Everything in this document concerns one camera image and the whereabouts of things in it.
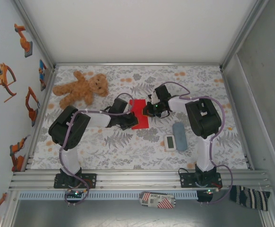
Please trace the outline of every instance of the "sock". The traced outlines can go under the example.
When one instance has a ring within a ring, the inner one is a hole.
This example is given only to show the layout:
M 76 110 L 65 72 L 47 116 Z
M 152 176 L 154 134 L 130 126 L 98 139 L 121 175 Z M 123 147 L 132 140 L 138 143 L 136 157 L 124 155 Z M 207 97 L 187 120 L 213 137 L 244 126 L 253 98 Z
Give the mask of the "sock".
M 233 185 L 230 191 L 230 200 L 251 209 L 267 211 L 269 197 L 270 192 L 257 191 L 238 185 Z

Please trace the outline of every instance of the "red cloth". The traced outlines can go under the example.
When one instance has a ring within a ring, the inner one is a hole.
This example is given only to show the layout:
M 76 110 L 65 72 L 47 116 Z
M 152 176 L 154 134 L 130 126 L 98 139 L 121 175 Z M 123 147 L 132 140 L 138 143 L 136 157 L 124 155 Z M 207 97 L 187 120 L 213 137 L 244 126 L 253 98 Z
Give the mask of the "red cloth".
M 135 99 L 134 106 L 131 112 L 135 114 L 138 119 L 138 125 L 132 127 L 132 129 L 148 129 L 149 128 L 149 121 L 148 117 L 142 114 L 143 108 L 147 105 L 145 99 Z

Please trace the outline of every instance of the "brown teddy bear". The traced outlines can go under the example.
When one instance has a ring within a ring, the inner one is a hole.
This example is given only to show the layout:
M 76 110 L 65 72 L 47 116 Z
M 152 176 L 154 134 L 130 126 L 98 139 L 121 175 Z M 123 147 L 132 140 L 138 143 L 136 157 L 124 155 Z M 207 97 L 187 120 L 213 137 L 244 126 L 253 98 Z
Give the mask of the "brown teddy bear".
M 93 103 L 93 93 L 98 94 L 101 97 L 105 97 L 108 92 L 108 81 L 104 74 L 97 74 L 90 80 L 85 79 L 86 73 L 75 71 L 73 75 L 78 81 L 55 86 L 52 91 L 56 96 L 62 96 L 69 93 L 65 98 L 60 101 L 61 109 L 65 109 L 67 106 L 72 105 L 77 100 L 85 100 L 87 105 Z

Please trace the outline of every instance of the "floral tablecloth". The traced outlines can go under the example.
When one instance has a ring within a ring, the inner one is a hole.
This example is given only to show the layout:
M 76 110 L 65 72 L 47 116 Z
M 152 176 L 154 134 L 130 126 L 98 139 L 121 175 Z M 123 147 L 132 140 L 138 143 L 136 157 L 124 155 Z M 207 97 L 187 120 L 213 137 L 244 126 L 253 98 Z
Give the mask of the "floral tablecloth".
M 55 78 L 55 85 L 75 81 L 73 72 L 86 72 L 86 78 L 103 73 L 109 82 L 109 95 L 95 95 L 92 106 L 88 109 L 104 109 L 111 105 L 122 92 L 132 94 L 134 98 L 147 98 L 154 88 L 166 81 L 178 82 L 191 91 L 191 96 L 211 96 L 223 105 L 226 112 L 226 125 L 223 132 L 215 139 L 214 160 L 227 164 L 230 168 L 247 168 L 241 148 L 236 125 L 227 98 L 222 75 L 218 66 L 60 66 Z M 167 84 L 172 95 L 184 93 L 183 89 Z M 59 146 L 54 144 L 48 129 L 62 112 L 59 101 L 62 96 L 51 93 L 44 122 L 34 153 L 32 169 L 59 169 Z M 84 101 L 77 101 L 78 109 L 86 108 Z M 172 134 L 172 125 L 182 122 L 186 128 L 188 150 L 167 152 L 164 147 L 164 135 Z M 178 169 L 194 168 L 197 160 L 196 136 L 189 127 L 185 113 L 171 113 L 164 119 L 149 118 L 149 128 L 122 131 L 117 127 L 88 128 L 77 146 L 79 162 L 83 169 Z

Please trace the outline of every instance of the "blue sponge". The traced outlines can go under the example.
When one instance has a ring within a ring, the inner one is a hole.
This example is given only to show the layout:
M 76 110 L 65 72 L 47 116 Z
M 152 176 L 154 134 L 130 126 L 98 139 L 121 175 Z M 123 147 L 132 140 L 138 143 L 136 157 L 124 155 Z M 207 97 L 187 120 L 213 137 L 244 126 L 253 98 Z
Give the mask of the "blue sponge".
M 185 151 L 188 149 L 188 143 L 186 141 L 185 126 L 181 122 L 176 122 L 173 126 L 173 135 L 175 139 L 176 148 L 178 151 Z

